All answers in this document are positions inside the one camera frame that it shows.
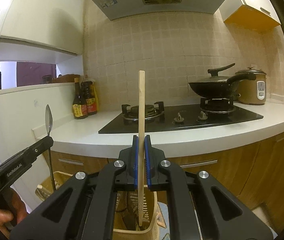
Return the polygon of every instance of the gas stove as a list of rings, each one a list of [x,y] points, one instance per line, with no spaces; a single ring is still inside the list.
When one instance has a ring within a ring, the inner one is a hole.
[[[200,104],[165,106],[162,101],[145,107],[145,132],[203,128],[262,119],[263,116],[224,99],[201,99]],[[100,134],[138,133],[138,106],[122,105],[122,113],[99,130]]]

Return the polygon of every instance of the purple door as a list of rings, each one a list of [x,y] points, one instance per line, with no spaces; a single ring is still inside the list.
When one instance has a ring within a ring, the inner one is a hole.
[[[16,85],[18,87],[45,84],[44,76],[56,77],[56,65],[47,63],[17,62]]]

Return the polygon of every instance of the black glass cooktop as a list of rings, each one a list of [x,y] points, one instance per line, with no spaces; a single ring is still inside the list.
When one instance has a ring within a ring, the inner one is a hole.
[[[262,119],[263,116],[235,106],[235,111],[229,114],[208,114],[206,120],[199,120],[200,104],[183,106],[166,106],[164,114],[145,121],[145,132],[162,132],[185,129],[195,129],[231,123],[247,122]],[[183,123],[174,119],[180,113]],[[125,120],[122,113],[104,126],[99,133],[138,133],[138,121]]]

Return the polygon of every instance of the countertop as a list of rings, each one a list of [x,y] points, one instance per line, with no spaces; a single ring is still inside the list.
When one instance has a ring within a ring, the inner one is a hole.
[[[265,105],[235,105],[263,115],[263,119],[179,131],[146,133],[166,157],[211,153],[254,143],[284,132],[284,102],[268,99]],[[132,145],[133,133],[98,134],[120,111],[99,112],[53,129],[53,151],[92,157],[117,158]]]

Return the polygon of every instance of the metal spoon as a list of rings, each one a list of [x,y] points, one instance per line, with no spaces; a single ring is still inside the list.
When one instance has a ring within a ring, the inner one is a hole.
[[[45,110],[45,126],[46,126],[47,136],[50,136],[50,132],[53,127],[53,117],[49,105],[46,105],[46,110]],[[48,149],[48,158],[49,158],[49,168],[50,168],[52,187],[53,191],[55,191],[56,187],[55,187],[53,168],[52,168],[51,148]]]

